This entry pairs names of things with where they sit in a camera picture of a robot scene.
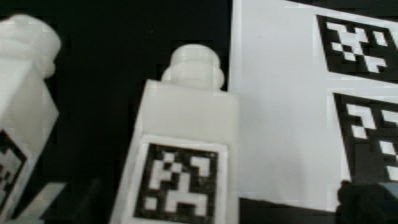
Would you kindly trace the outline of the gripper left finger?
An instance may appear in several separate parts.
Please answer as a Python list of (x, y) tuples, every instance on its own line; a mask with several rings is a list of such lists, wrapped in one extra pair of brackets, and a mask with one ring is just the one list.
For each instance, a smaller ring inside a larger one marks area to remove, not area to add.
[(52, 203), (61, 195), (61, 192), (66, 188), (66, 183), (50, 182), (38, 196), (32, 199), (32, 202), (18, 216), (18, 218), (11, 221), (11, 224), (45, 224), (45, 219), (41, 218)]

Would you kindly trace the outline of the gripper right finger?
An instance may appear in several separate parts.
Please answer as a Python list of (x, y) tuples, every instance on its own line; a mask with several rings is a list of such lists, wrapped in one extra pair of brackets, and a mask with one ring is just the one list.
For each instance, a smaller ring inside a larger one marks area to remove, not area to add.
[(341, 182), (336, 224), (398, 224), (398, 182)]

